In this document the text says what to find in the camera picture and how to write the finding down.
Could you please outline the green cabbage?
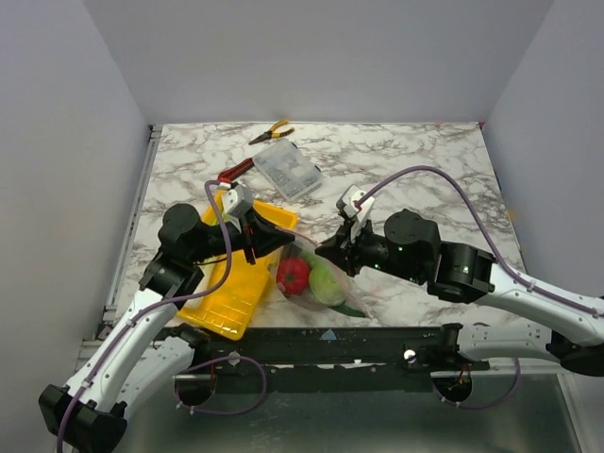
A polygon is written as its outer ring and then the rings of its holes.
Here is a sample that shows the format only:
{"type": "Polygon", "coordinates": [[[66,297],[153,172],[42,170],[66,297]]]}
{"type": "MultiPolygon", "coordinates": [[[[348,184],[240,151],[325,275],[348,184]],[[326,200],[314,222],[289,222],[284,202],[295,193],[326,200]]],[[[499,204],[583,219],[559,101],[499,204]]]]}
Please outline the green cabbage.
{"type": "Polygon", "coordinates": [[[316,266],[310,270],[310,291],[317,303],[332,307],[346,301],[346,294],[338,279],[325,266],[316,266]]]}

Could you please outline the red tomato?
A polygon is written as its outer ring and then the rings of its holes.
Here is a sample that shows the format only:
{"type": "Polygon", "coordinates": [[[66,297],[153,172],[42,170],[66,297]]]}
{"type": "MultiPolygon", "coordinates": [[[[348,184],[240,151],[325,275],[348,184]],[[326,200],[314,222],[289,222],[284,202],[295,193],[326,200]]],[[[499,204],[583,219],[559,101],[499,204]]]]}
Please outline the red tomato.
{"type": "Polygon", "coordinates": [[[278,288],[286,295],[302,294],[309,285],[310,267],[300,258],[282,260],[277,269],[278,288]]]}

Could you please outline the clear pink dotted zip bag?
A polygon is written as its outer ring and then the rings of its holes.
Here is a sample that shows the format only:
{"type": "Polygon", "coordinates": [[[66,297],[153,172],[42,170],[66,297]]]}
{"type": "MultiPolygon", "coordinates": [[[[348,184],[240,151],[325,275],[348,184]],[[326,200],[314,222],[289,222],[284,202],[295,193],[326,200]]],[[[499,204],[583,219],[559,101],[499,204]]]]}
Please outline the clear pink dotted zip bag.
{"type": "Polygon", "coordinates": [[[285,245],[275,273],[277,289],[296,305],[308,310],[333,310],[352,318],[368,318],[368,309],[356,296],[350,277],[318,256],[319,243],[297,231],[285,245]]]}

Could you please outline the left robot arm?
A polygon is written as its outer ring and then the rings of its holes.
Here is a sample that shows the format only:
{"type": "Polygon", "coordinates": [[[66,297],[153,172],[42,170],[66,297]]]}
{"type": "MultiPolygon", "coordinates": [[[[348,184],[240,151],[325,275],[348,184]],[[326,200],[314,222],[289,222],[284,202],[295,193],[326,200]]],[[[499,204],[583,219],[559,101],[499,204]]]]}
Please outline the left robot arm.
{"type": "Polygon", "coordinates": [[[179,327],[147,360],[142,358],[184,303],[199,294],[204,274],[199,263],[235,251],[248,261],[294,241],[246,205],[243,225],[220,220],[209,226],[188,204],[169,208],[159,230],[160,248],[149,262],[126,313],[89,361],[62,386],[48,385],[39,398],[56,450],[70,445],[80,452],[111,452],[125,434],[128,418],[158,387],[180,372],[197,373],[222,362],[210,353],[210,338],[179,327]]]}

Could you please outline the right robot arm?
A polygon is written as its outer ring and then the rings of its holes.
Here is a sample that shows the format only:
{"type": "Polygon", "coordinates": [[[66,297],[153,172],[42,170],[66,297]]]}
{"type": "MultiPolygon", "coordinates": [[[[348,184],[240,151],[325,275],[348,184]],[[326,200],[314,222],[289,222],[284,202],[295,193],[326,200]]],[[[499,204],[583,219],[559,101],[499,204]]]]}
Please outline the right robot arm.
{"type": "Polygon", "coordinates": [[[507,266],[465,243],[444,242],[435,222],[410,210],[391,215],[383,234],[347,219],[316,255],[350,276],[368,267],[419,286],[450,303],[476,304],[523,318],[517,327],[460,327],[434,346],[447,370],[490,358],[534,358],[588,377],[603,374],[603,301],[507,266]]]}

